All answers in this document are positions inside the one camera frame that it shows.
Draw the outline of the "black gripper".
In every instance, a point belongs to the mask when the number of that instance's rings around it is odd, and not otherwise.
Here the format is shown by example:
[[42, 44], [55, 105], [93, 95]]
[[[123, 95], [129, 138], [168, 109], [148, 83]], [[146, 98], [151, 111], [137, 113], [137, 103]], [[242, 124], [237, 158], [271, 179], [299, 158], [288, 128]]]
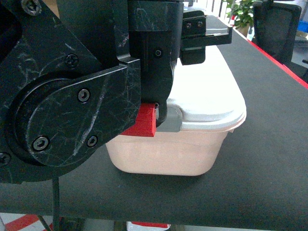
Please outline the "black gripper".
[[180, 55], [183, 8], [181, 0], [113, 1], [116, 54], [140, 60], [141, 102], [156, 105], [156, 126], [167, 118], [167, 98]]

